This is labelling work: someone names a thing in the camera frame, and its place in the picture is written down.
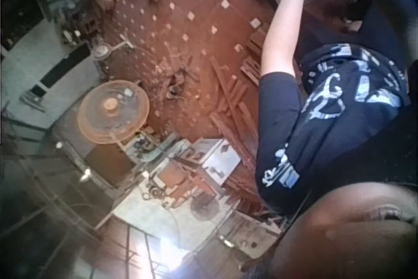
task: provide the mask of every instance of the cloth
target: cloth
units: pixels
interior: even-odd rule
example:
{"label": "cloth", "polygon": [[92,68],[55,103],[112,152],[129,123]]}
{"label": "cloth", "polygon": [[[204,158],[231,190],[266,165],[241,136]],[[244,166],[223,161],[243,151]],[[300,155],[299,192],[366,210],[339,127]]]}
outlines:
{"label": "cloth", "polygon": [[293,214],[321,184],[333,160],[372,138],[410,103],[403,71],[362,46],[322,46],[300,69],[310,93],[304,105],[290,74],[270,73],[259,86],[255,180],[262,199],[283,215]]}

